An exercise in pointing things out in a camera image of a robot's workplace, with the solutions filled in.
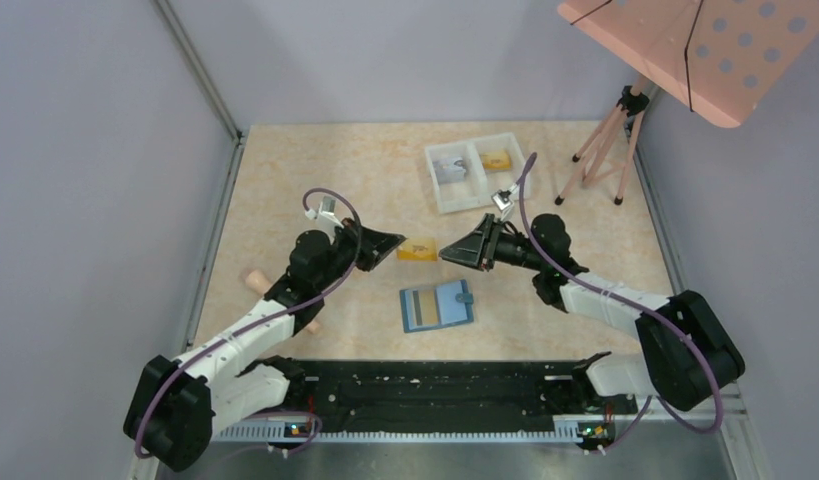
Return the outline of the teal card holder wallet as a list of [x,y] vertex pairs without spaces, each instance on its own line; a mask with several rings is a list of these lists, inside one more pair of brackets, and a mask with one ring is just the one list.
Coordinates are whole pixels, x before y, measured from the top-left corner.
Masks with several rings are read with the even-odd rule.
[[[437,295],[440,325],[428,329],[413,330],[410,326],[408,294],[413,290],[434,289]],[[405,333],[440,330],[471,324],[475,321],[474,296],[466,280],[460,279],[436,285],[424,285],[403,289],[399,292],[402,325]]]

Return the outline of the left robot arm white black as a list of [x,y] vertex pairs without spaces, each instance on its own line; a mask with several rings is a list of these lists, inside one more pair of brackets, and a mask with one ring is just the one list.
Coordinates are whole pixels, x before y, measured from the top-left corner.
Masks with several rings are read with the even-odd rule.
[[311,325],[350,273],[373,270],[406,239],[351,218],[329,233],[301,233],[283,275],[242,318],[193,350],[145,364],[123,424],[136,456],[181,472],[217,433],[281,404],[293,375],[262,354]]

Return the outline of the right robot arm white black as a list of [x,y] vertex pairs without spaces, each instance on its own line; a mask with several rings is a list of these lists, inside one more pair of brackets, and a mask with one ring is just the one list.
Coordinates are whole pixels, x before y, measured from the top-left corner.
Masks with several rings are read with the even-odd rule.
[[700,293],[665,296],[608,281],[580,265],[570,246],[558,215],[539,215],[522,233],[487,214],[439,256],[479,271],[498,263],[531,270],[544,304],[601,321],[636,340],[637,354],[601,352],[576,366],[574,377],[591,396],[657,396],[687,412],[745,373],[742,354]]

